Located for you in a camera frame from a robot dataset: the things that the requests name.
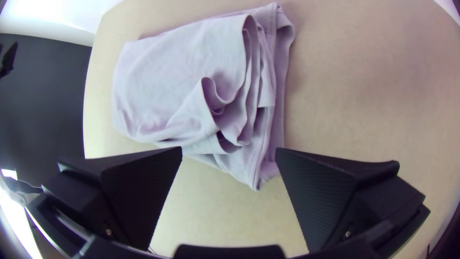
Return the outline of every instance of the crumpled cloth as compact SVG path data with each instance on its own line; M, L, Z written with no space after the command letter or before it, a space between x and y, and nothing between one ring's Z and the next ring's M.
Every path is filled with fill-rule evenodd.
M281 7L212 17L126 42L113 76L113 126L258 190L279 174L294 27Z

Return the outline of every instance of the black floor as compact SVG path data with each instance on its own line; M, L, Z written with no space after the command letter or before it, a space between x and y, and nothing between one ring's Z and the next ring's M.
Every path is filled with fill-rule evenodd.
M91 48L0 34L3 53L18 41L14 70L0 81L0 168L40 185L62 155L83 156L82 112Z

